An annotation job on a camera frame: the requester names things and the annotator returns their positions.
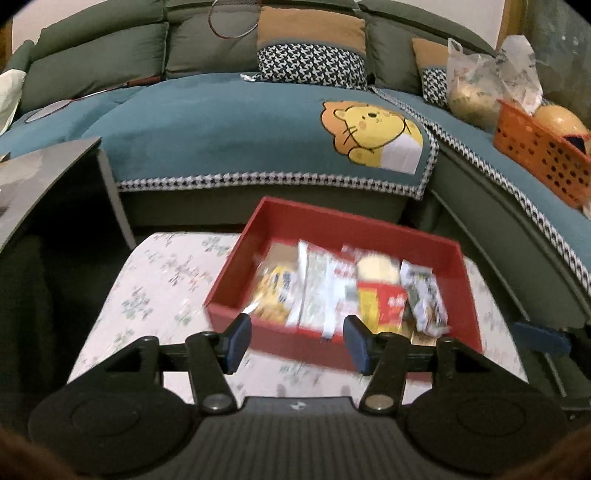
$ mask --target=yellow fruit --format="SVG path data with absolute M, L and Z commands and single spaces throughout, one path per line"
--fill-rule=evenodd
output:
M 541 106 L 536 110 L 534 118 L 559 137 L 587 133 L 587 127 L 583 122 L 573 112 L 560 105 Z

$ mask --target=table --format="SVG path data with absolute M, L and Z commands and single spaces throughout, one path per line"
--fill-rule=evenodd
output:
M 131 254 L 76 361 L 70 381 L 144 335 L 161 344 L 183 343 L 209 330 L 203 301 L 237 235 L 157 233 Z M 476 265 L 465 259 L 485 356 L 527 381 L 517 350 Z M 246 396 L 350 395 L 357 404 L 369 378 L 249 350 L 238 371 L 226 377 L 239 404 Z M 193 401 L 188 374 L 169 372 L 164 386 Z M 407 380 L 403 403 L 431 387 L 425 374 Z
M 136 247 L 117 193 L 109 160 L 104 150 L 98 148 L 99 145 L 100 137 L 74 140 L 0 163 L 0 252 L 50 191 L 59 189 L 63 197 L 71 194 L 65 191 L 70 189 L 62 185 L 63 182 L 60 180 L 70 175 L 74 176 L 74 179 L 69 183 L 78 180 L 76 177 L 79 176 L 79 171 L 76 170 L 84 169 L 85 174 L 91 173 L 92 168 L 86 165 L 88 161 L 98 165 L 100 183 L 109 198 L 121 233 L 130 249 Z

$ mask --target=green cushion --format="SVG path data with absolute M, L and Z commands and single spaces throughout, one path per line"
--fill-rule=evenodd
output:
M 375 84 L 421 95 L 421 75 L 414 58 L 412 39 L 421 37 L 447 44 L 447 38 L 377 15 L 365 12 L 358 15 L 366 23 L 366 69 L 375 77 Z
M 197 14 L 207 14 L 213 0 L 164 0 L 166 21 L 179 24 Z
M 249 11 L 243 14 L 250 17 L 258 15 Z M 228 14 L 227 21 L 236 21 L 236 14 Z M 256 30 L 237 40 L 224 40 L 215 36 L 209 28 L 207 14 L 199 14 L 183 22 L 170 38 L 170 55 L 166 65 L 168 77 L 256 70 Z
M 35 61 L 22 89 L 22 112 L 161 75 L 167 32 L 167 23 L 129 28 Z
M 33 60 L 119 30 L 161 22 L 162 0 L 106 0 L 41 30 Z
M 31 63 L 31 51 L 35 47 L 35 44 L 31 40 L 25 40 L 24 43 L 17 48 L 16 52 L 8 59 L 6 67 L 2 73 L 8 70 L 20 70 L 22 72 L 28 72 Z
M 365 12 L 418 28 L 422 32 L 445 39 L 453 37 L 469 50 L 494 54 L 495 49 L 473 31 L 414 5 L 392 0 L 363 0 L 358 5 Z

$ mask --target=floral tablecloth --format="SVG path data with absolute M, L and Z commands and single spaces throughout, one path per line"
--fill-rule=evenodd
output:
M 133 340 L 154 335 L 161 344 L 183 343 L 210 323 L 203 302 L 237 235 L 156 233 L 129 256 L 80 352 L 70 381 Z M 484 354 L 527 380 L 507 326 L 478 268 L 465 258 Z M 239 404 L 245 396 L 328 397 L 350 395 L 358 403 L 368 377 L 303 364 L 249 350 L 238 372 L 226 377 Z M 168 372 L 164 385 L 192 402 L 185 372 Z M 423 374 L 410 376 L 403 403 L 431 387 Z

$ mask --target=orange plastic basket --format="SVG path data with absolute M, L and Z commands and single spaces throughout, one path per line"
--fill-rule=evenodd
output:
M 591 157 L 503 101 L 493 145 L 572 208 L 580 208 L 591 193 Z

